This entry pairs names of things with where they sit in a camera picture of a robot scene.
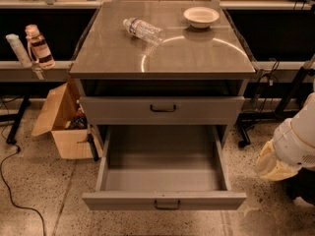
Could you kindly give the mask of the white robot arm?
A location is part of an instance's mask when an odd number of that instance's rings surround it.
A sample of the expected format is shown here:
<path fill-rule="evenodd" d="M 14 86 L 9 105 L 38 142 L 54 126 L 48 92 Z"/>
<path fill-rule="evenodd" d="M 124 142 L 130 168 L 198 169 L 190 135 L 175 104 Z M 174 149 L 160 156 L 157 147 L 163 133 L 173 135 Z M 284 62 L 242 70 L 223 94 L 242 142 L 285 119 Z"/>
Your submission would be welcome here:
<path fill-rule="evenodd" d="M 301 110 L 285 119 L 265 143 L 255 171 L 262 179 L 281 181 L 302 168 L 315 167 L 315 92 L 308 95 Z"/>

